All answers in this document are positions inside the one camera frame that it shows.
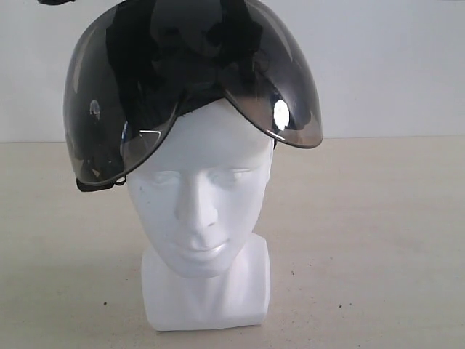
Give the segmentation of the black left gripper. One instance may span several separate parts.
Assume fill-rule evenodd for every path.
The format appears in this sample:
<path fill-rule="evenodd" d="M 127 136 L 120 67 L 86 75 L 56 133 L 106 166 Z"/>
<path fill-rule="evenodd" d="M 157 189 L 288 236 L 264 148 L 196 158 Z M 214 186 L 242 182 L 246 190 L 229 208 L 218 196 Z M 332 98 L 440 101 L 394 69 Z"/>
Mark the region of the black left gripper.
<path fill-rule="evenodd" d="M 76 0 L 38 0 L 38 2 L 47 6 L 60 6 L 67 3 L 74 3 Z"/>

